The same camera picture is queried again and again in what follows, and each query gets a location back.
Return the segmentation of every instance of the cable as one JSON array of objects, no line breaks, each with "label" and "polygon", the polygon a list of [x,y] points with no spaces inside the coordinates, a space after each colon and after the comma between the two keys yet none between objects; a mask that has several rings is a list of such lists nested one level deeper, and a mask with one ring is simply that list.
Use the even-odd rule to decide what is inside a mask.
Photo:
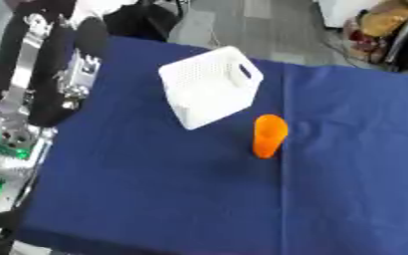
[{"label": "cable", "polygon": [[[192,11],[192,0],[181,0],[181,2],[186,2],[187,3],[187,15],[189,15],[190,11]],[[220,40],[218,40],[217,35],[215,34],[215,31],[213,30],[213,27],[209,29],[211,40],[216,44],[218,48],[222,47],[223,44],[221,44]]]},{"label": "cable", "polygon": [[338,53],[338,54],[340,54],[348,65],[350,65],[350,66],[352,66],[352,67],[355,67],[355,68],[360,68],[359,66],[355,65],[354,63],[352,63],[351,60],[350,60],[350,59],[354,59],[354,60],[359,60],[359,59],[353,58],[353,57],[347,55],[347,54],[345,53],[345,52],[346,52],[346,49],[345,49],[344,45],[342,45],[342,48],[343,48],[343,51],[342,51],[342,50],[337,49],[336,47],[332,46],[331,44],[327,43],[326,41],[321,41],[321,43],[322,43],[325,47],[331,49],[332,51],[334,51],[334,52],[336,52],[336,53]]}]

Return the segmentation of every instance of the gray floor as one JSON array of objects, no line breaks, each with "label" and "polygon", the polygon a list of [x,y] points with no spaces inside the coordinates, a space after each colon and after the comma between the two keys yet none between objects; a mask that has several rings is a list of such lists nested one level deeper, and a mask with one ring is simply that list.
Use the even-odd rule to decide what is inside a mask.
[{"label": "gray floor", "polygon": [[341,49],[338,35],[325,31],[311,0],[192,0],[185,21],[170,42],[216,48],[232,45],[250,57],[309,66],[352,62],[329,49]]}]

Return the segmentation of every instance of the plastic cup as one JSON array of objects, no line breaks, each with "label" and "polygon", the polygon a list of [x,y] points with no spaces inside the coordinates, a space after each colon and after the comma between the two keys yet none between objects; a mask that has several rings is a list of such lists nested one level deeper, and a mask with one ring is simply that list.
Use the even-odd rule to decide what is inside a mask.
[{"label": "plastic cup", "polygon": [[288,124],[274,115],[263,115],[255,121],[254,154],[271,158],[288,136]]}]

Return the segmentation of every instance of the basket hole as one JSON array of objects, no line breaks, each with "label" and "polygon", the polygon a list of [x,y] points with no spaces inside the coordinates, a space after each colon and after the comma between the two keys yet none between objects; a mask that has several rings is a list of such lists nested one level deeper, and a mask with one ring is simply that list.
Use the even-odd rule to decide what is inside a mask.
[{"label": "basket hole", "polygon": [[240,64],[239,68],[248,79],[252,79],[252,74],[243,65]]}]

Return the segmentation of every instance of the chair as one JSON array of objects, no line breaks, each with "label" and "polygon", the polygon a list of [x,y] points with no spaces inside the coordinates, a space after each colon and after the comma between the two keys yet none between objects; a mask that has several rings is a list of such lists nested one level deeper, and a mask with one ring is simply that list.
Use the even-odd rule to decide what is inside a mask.
[{"label": "chair", "polygon": [[171,30],[184,17],[184,11],[180,0],[168,0],[174,1],[176,13],[155,4],[155,1],[139,0],[135,5],[124,6],[105,16],[109,32],[116,36],[167,41]]}]

